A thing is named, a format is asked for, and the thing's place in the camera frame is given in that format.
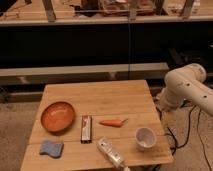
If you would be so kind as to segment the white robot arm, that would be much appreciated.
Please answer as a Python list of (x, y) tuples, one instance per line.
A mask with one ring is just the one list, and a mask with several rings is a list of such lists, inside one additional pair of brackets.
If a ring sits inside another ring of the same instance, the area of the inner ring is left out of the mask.
[(159, 97), (160, 109), (174, 111), (188, 100), (213, 117), (213, 89), (203, 84), (205, 79), (206, 70), (197, 63), (169, 71)]

